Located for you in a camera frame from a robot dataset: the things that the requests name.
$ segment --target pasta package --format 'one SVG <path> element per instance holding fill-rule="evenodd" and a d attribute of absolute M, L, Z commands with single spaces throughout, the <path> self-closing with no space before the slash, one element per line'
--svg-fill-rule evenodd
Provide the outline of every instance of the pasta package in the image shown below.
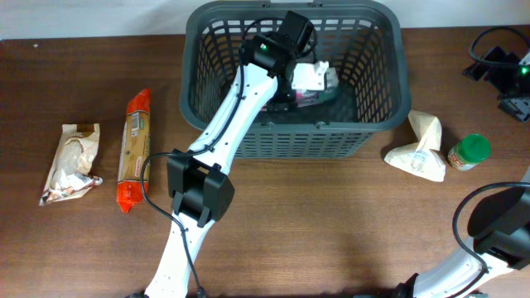
<path fill-rule="evenodd" d="M 64 124 L 40 206 L 78 199 L 103 180 L 89 175 L 98 154 L 99 124 Z"/>
<path fill-rule="evenodd" d="M 142 201 L 140 171 L 149 156 L 149 105 L 151 92 L 144 89 L 127 106 L 127 117 L 123 129 L 122 148 L 119 157 L 118 193 L 116 200 L 124 213 Z M 147 191 L 149 166 L 144 173 Z"/>

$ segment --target crumpled paper bag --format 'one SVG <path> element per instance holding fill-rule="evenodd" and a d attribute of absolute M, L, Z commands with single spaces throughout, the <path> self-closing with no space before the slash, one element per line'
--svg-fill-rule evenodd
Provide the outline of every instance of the crumpled paper bag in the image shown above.
<path fill-rule="evenodd" d="M 64 124 L 40 206 L 77 199 L 103 179 L 89 175 L 98 154 L 99 124 Z"/>
<path fill-rule="evenodd" d="M 428 113 L 411 110 L 408 120 L 419 142 L 390 151 L 384 160 L 390 166 L 421 178 L 442 182 L 446 175 L 446 165 L 434 151 L 440 150 L 441 123 Z"/>

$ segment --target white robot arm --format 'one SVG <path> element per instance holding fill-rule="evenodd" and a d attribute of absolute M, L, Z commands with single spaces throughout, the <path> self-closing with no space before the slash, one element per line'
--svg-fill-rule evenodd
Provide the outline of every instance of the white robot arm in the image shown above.
<path fill-rule="evenodd" d="M 327 64 L 322 66 L 321 63 L 315 65 L 299 64 L 296 66 L 296 69 L 304 69 L 308 77 L 315 77 L 316 79 L 313 84 L 315 89 L 323 89 L 324 76 L 318 74 L 312 75 L 311 70 L 325 72 L 326 66 Z M 219 135 L 219 132 L 224 125 L 228 124 L 228 128 L 213 147 L 213 150 L 193 156 L 195 161 L 204 168 L 213 169 L 214 167 L 217 167 L 219 172 L 224 175 L 229 174 L 235 152 L 238 149 L 239 143 L 243 140 L 245 133 L 250 128 L 253 120 L 256 118 L 261 108 L 277 92 L 277 79 L 269 77 L 267 75 L 267 70 L 254 64 L 248 64 L 247 66 L 244 66 L 243 73 L 245 76 L 245 88 L 243 89 L 244 99 L 239 104 L 234 119 L 230 123 L 227 123 L 228 117 L 234 109 L 239 94 L 239 82 L 241 82 L 240 71 L 238 71 L 227 97 L 219 107 L 218 112 L 214 115 L 210 125 L 189 148 L 190 151 L 201 150 Z M 173 216 L 178 218 L 181 223 L 188 228 L 188 232 L 186 233 L 188 248 L 192 260 L 195 261 L 200 245 L 202 244 L 206 233 L 214 224 L 214 220 L 211 219 L 203 227 L 199 227 L 199 220 L 193 219 L 188 214 L 173 213 Z M 182 245 L 181 231 L 180 228 L 173 223 L 157 273 L 151 284 L 147 287 L 146 295 L 151 298 L 185 297 L 189 278 L 190 266 Z"/>
<path fill-rule="evenodd" d="M 473 249 L 473 238 L 467 238 L 465 245 Z M 484 274 L 468 290 L 457 297 L 465 297 L 497 276 L 513 271 L 509 265 L 496 257 L 484 253 L 480 255 L 488 264 L 489 273 Z M 446 298 L 457 294 L 478 277 L 482 264 L 462 248 L 457 248 L 446 260 L 428 272 L 418 275 L 413 288 L 416 298 Z"/>

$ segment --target gray plastic basket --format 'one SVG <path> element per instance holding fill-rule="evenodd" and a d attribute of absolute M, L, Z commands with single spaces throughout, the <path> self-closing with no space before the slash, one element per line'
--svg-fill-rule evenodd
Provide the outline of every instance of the gray plastic basket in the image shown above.
<path fill-rule="evenodd" d="M 335 67 L 340 95 L 290 113 L 260 113 L 236 157 L 335 158 L 352 155 L 374 132 L 401 124 L 411 106 L 400 27 L 395 15 L 373 1 L 313 3 L 211 2 L 186 25 L 181 111 L 204 130 L 238 67 L 241 32 L 253 20 L 308 17 L 318 33 L 317 57 Z M 277 30 L 265 21 L 250 33 Z"/>

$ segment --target wooden table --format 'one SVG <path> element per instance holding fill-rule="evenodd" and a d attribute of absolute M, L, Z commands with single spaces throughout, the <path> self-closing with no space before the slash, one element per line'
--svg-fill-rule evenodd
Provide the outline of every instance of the wooden table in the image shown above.
<path fill-rule="evenodd" d="M 382 156 L 415 141 L 408 123 L 345 159 L 236 161 L 234 201 L 196 262 L 208 292 L 373 292 L 444 259 L 456 247 L 451 218 L 464 196 L 521 180 L 528 168 L 530 125 L 496 108 L 492 86 L 459 74 L 482 29 L 403 30 L 403 42 L 412 107 L 440 118 L 443 151 L 478 132 L 493 145 L 488 161 L 466 173 L 448 167 L 443 183 L 393 168 Z M 144 88 L 152 89 L 152 152 L 184 150 L 199 135 L 178 108 L 183 45 L 183 36 L 0 42 L 0 296 L 124 297 L 149 284 L 170 223 L 146 204 L 120 211 L 119 148 L 127 102 Z M 495 45 L 524 50 L 494 35 L 478 51 Z M 63 123 L 101 124 L 93 173 L 104 182 L 82 199 L 39 207 Z M 155 161 L 149 191 L 169 209 L 166 183 L 165 161 Z M 527 296 L 529 277 L 515 272 L 482 290 Z"/>

